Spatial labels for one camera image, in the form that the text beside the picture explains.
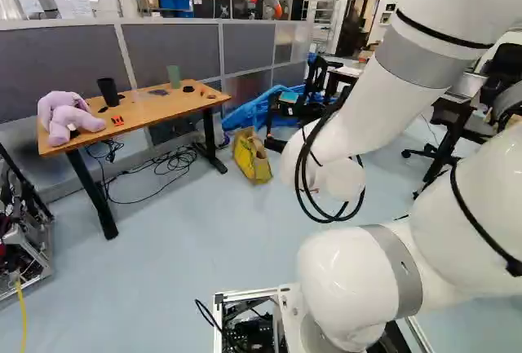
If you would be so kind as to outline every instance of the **tangled cable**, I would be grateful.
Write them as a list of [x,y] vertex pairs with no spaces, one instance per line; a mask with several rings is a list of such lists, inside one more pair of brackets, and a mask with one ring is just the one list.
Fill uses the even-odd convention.
[[[307,160],[308,156],[311,156],[312,159],[317,163],[319,166],[322,166],[322,164],[316,159],[316,157],[313,155],[312,152],[312,145],[315,141],[317,135],[321,131],[321,129],[325,126],[325,124],[328,122],[328,120],[336,113],[344,104],[348,96],[350,95],[351,89],[346,88],[343,89],[343,93],[335,101],[334,104],[328,107],[328,109],[325,112],[325,115],[317,122],[317,124],[314,126],[308,137],[304,134],[304,129],[302,129],[303,132],[303,146],[301,147],[301,151],[299,152],[296,164],[295,164],[295,175],[294,175],[294,189],[295,194],[297,196],[297,200],[299,202],[299,205],[301,206],[301,209],[303,212],[312,220],[321,223],[321,224],[328,224],[332,223],[334,221],[347,221],[350,218],[354,217],[359,210],[361,209],[362,203],[365,199],[365,190],[361,192],[361,195],[359,196],[359,201],[356,204],[356,207],[352,212],[349,214],[342,216],[344,213],[344,210],[348,207],[348,202],[343,202],[343,205],[341,206],[341,209],[335,214],[331,215],[326,213],[313,199],[312,194],[310,193],[310,189],[308,187],[307,183]],[[359,157],[359,155],[356,155],[357,162],[361,167],[364,167],[362,164],[362,160]],[[312,204],[313,208],[316,210],[317,213],[319,213],[322,217],[317,217],[313,215],[305,206],[303,202],[303,198],[301,196],[301,189],[299,188],[299,177],[301,178],[301,182],[303,183],[303,191],[307,195],[308,200]]]
[[[120,174],[116,175],[109,181],[105,178],[105,171],[104,166],[101,163],[101,160],[105,159],[106,161],[113,162],[115,153],[119,149],[123,148],[123,143],[118,143],[116,141],[104,141],[105,144],[108,145],[108,152],[104,155],[93,155],[91,151],[89,150],[89,147],[86,148],[86,152],[90,157],[95,158],[98,161],[98,164],[100,165],[101,169],[101,175],[102,175],[102,186],[104,189],[104,197],[106,200],[109,200],[115,204],[119,205],[130,205],[130,204],[137,204],[138,202],[145,201],[153,196],[156,196],[161,191],[163,191],[166,187],[168,187],[170,184],[181,178],[182,176],[186,175],[190,171],[190,165],[197,159],[197,153],[196,151],[189,146],[181,146],[177,147],[174,151],[170,151],[167,153],[164,153],[163,155],[159,157],[155,157],[153,159],[149,159],[142,163],[141,165],[136,166],[135,168],[132,168],[130,170],[122,171]],[[143,198],[139,198],[137,200],[133,201],[117,201],[115,200],[110,192],[109,187],[110,183],[114,182],[116,179],[118,179],[120,176],[128,175],[128,174],[135,174],[137,172],[140,172],[142,170],[146,170],[147,168],[153,167],[153,172],[155,175],[167,175],[172,172],[180,172],[180,174],[176,175],[175,178],[170,180],[168,183],[163,185],[161,188],[159,188],[154,193],[145,196]]]

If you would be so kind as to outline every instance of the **pink stuffed animal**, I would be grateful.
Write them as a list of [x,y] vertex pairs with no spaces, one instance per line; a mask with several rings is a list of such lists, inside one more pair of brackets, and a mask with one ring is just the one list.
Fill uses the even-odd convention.
[[47,142],[52,147],[70,140],[70,125],[75,129],[81,127],[93,133],[105,129],[105,121],[93,117],[86,101],[76,92],[49,92],[38,101],[38,118],[49,132]]

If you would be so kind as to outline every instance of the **cubicle partition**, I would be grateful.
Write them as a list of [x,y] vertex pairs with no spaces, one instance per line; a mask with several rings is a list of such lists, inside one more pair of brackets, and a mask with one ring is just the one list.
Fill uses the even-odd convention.
[[[30,20],[0,23],[0,141],[44,198],[78,190],[45,190],[75,177],[64,157],[41,159],[37,101],[50,90],[99,95],[96,80],[113,77],[120,91],[168,82],[167,65],[232,96],[229,113],[276,84],[303,82],[311,30],[306,22],[208,19]],[[128,139],[119,158],[153,143],[147,130]],[[96,169],[95,161],[89,163]]]

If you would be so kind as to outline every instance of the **door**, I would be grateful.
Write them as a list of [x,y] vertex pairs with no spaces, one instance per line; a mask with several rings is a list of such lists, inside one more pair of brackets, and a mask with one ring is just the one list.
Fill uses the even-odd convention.
[[363,15],[367,5],[368,0],[348,0],[335,55],[350,57],[359,49],[361,30],[365,25]]
[[304,0],[292,0],[290,20],[305,20],[307,18],[307,11],[303,12],[303,4]]

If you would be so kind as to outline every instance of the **blue bin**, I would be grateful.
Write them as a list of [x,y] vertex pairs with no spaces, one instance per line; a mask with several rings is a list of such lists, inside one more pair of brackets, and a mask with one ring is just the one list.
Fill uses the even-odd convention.
[[176,11],[174,14],[175,17],[194,17],[194,12]]
[[188,11],[190,9],[190,0],[160,0],[160,8]]

